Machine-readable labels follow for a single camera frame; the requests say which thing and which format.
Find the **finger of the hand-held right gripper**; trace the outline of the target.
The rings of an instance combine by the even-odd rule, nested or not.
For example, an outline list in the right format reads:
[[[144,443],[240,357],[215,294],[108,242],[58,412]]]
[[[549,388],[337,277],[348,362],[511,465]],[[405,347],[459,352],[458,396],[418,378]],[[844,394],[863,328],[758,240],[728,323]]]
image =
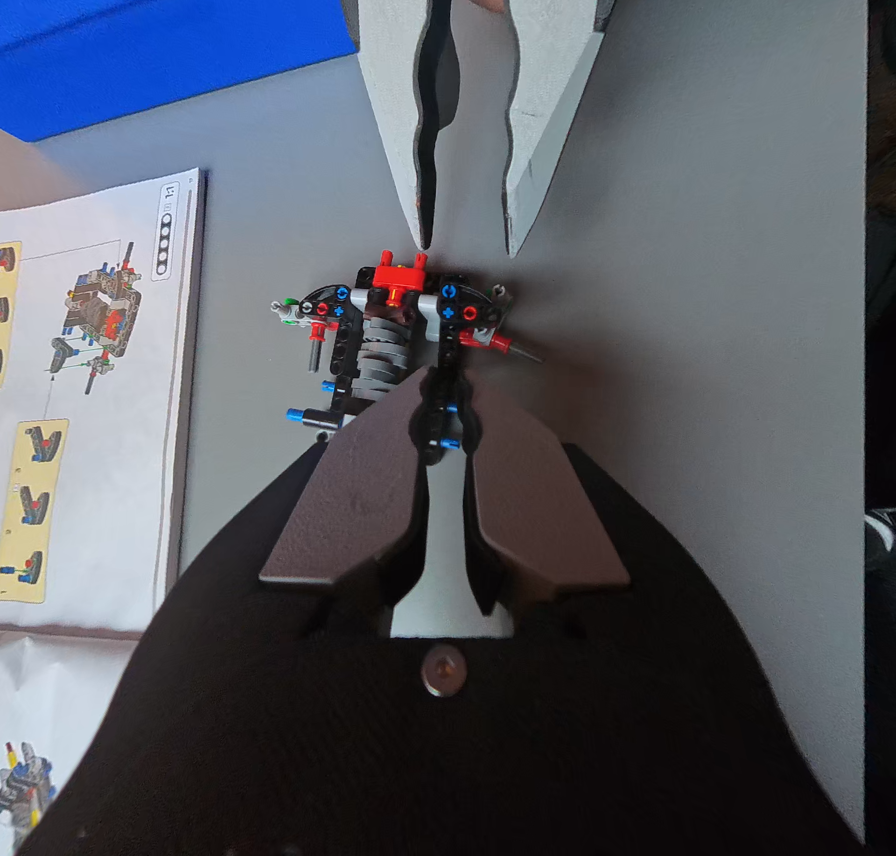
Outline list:
[[[400,207],[416,246],[431,247],[435,145],[460,91],[452,0],[341,0]]]
[[[505,0],[515,47],[502,185],[507,254],[539,215],[616,0]]]

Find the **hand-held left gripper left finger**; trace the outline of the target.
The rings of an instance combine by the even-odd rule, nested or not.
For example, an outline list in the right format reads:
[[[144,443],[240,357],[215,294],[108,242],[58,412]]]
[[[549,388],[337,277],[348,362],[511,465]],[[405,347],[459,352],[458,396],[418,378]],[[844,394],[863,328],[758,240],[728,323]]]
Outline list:
[[[427,369],[330,439],[259,580],[393,608],[423,572],[428,486],[412,436]]]

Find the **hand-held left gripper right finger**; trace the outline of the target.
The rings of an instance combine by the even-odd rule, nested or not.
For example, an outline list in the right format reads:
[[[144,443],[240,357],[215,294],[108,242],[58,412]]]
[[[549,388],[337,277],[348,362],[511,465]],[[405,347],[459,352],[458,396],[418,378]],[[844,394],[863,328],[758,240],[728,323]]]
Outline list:
[[[631,576],[554,432],[498,388],[459,383],[466,571],[480,611],[521,616]]]

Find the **black frame lego assembly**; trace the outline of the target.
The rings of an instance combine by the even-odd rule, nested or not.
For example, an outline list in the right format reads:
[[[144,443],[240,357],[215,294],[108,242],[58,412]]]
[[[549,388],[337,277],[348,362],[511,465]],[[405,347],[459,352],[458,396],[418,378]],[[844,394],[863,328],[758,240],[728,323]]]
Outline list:
[[[423,332],[426,341],[437,349],[434,366],[427,369],[429,382],[424,383],[421,416],[412,436],[425,464],[432,466],[446,451],[462,447],[452,429],[459,412],[459,380],[466,352],[491,351],[543,362],[542,357],[501,331],[512,306],[509,290],[501,283],[480,290],[502,310],[502,318],[494,328],[462,333],[457,401],[445,405],[438,391],[435,292],[440,278],[447,274],[431,272],[427,261],[427,254],[418,253],[411,265],[397,265],[393,253],[386,249],[378,265],[358,270],[353,286],[332,283],[300,300],[287,298],[272,303],[272,312],[281,323],[308,331],[311,374],[320,371],[322,348],[327,335],[333,335],[330,379],[321,384],[322,391],[330,394],[329,406],[288,408],[285,416],[289,421],[314,429],[320,439],[332,436],[409,378],[415,336]]]

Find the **open lego instruction booklet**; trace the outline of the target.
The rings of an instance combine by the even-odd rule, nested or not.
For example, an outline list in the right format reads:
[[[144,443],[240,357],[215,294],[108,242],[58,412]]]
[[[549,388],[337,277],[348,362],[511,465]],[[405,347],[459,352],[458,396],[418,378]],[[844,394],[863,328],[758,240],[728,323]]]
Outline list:
[[[2,207],[2,854],[178,571],[205,175]]]

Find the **blue plastic bin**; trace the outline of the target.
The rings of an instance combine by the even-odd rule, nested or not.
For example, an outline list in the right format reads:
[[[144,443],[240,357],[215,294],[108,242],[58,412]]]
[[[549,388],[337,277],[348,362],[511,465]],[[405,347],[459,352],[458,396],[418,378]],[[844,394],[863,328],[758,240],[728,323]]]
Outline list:
[[[1,29],[24,142],[357,52],[342,0],[1,0]]]

